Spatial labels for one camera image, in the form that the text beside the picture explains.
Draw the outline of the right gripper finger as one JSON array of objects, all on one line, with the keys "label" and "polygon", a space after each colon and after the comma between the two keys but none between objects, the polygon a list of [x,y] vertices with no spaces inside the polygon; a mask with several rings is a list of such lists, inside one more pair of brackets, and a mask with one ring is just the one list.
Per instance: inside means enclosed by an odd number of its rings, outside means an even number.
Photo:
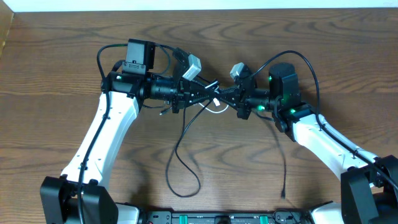
[{"label": "right gripper finger", "polygon": [[238,86],[231,86],[229,88],[224,88],[224,89],[218,89],[217,93],[219,95],[237,95],[239,93],[239,87]]},{"label": "right gripper finger", "polygon": [[235,110],[240,109],[240,95],[239,94],[234,94],[234,93],[220,93],[217,95],[217,99],[222,101],[223,103],[226,103],[230,107],[234,108]]}]

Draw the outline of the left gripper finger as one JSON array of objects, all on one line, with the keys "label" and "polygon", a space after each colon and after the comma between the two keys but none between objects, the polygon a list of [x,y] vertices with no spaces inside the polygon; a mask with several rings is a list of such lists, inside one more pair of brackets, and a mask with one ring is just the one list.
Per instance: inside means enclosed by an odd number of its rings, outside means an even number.
[{"label": "left gripper finger", "polygon": [[215,92],[209,92],[209,93],[200,93],[200,92],[193,92],[188,94],[188,98],[186,100],[187,105],[194,105],[197,103],[202,103],[205,100],[212,100],[218,96],[217,93]]},{"label": "left gripper finger", "polygon": [[190,93],[215,93],[216,88],[219,86],[219,81],[215,80],[210,84],[203,84],[202,82],[192,80],[188,84]]}]

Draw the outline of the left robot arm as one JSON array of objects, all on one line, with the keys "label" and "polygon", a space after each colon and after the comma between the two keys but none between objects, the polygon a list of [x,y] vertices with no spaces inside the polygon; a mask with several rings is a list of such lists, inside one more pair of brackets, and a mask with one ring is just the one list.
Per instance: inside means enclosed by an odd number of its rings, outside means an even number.
[{"label": "left robot arm", "polygon": [[164,101],[173,112],[218,92],[204,83],[201,62],[193,54],[146,40],[130,39],[126,58],[101,76],[95,118],[70,163],[59,177],[46,177],[40,198],[47,223],[145,223],[147,217],[108,193],[123,139],[148,98]]}]

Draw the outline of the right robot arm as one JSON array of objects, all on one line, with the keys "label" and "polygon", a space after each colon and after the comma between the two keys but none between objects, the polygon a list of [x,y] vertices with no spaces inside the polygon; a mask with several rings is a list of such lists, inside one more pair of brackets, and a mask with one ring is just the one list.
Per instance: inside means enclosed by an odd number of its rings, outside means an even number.
[{"label": "right robot arm", "polygon": [[221,90],[219,100],[246,119],[253,109],[270,111],[277,129],[310,150],[339,179],[341,201],[311,208],[307,223],[397,223],[397,158],[379,157],[339,133],[302,101],[295,68],[278,63],[269,69],[269,89],[262,90],[243,63],[230,71],[234,87]]}]

